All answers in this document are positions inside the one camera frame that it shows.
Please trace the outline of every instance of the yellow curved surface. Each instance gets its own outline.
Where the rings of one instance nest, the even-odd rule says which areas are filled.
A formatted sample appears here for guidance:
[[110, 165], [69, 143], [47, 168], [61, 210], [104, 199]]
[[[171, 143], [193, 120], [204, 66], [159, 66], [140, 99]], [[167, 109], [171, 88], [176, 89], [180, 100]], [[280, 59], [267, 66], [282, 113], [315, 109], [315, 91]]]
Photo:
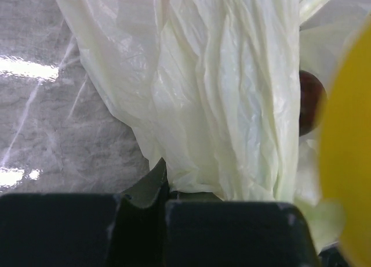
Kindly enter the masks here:
[[344, 255], [354, 266], [371, 266], [371, 25], [345, 59], [323, 111], [319, 170], [323, 199], [344, 208]]

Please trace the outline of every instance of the gray surface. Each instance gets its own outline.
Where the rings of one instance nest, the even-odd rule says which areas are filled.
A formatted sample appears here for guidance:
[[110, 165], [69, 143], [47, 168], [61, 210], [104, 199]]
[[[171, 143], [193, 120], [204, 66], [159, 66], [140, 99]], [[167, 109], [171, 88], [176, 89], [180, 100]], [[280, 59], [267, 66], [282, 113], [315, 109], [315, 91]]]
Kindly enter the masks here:
[[55, 0], [0, 0], [0, 194], [118, 192], [148, 171]]

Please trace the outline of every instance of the brown round object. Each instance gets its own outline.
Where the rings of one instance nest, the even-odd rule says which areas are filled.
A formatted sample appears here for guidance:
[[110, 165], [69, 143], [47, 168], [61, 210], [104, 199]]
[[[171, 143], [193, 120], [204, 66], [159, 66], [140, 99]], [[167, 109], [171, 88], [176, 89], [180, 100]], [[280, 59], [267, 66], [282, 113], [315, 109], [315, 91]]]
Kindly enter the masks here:
[[316, 112], [322, 95], [327, 98], [322, 83], [307, 71], [299, 71], [300, 117], [299, 136], [306, 135], [317, 127]]

